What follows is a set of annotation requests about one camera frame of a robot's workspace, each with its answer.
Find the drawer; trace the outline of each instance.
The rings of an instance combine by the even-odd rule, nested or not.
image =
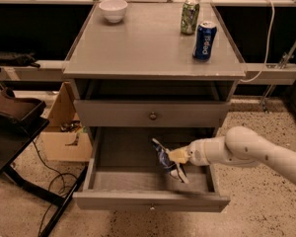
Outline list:
[[[228,197],[218,193],[213,169],[185,166],[189,184],[159,165],[153,137],[177,148],[201,136],[187,128],[98,128],[83,191],[73,195],[82,209],[221,211]]]
[[[221,102],[76,100],[87,126],[220,127],[230,104]]]

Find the speckled floor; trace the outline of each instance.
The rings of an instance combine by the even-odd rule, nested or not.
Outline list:
[[[296,151],[295,117],[280,100],[270,101],[268,108],[270,113],[265,114],[256,98],[234,99],[218,135],[244,125]],[[37,146],[44,158],[40,138]],[[46,163],[74,174],[83,167]],[[45,188],[55,176],[40,163],[32,145],[16,160],[16,167],[24,178]],[[220,194],[231,199],[221,213],[84,211],[71,201],[50,236],[296,236],[295,186],[263,165],[253,169],[214,168]],[[0,179],[0,236],[37,236],[48,207],[47,202]]]

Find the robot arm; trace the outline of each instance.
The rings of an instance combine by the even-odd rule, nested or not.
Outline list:
[[[229,129],[224,137],[198,139],[168,152],[169,159],[196,166],[221,163],[255,167],[262,163],[296,185],[296,152],[277,146],[243,126]]]

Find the bowl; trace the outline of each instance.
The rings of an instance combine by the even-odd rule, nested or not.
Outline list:
[[[118,23],[126,14],[128,3],[124,0],[105,0],[99,8],[102,15],[111,23]]]

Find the box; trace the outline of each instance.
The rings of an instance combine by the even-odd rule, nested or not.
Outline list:
[[[92,144],[88,133],[60,130],[63,123],[79,119],[73,100],[70,83],[63,83],[47,117],[49,125],[40,134],[48,161],[87,162],[91,157]]]

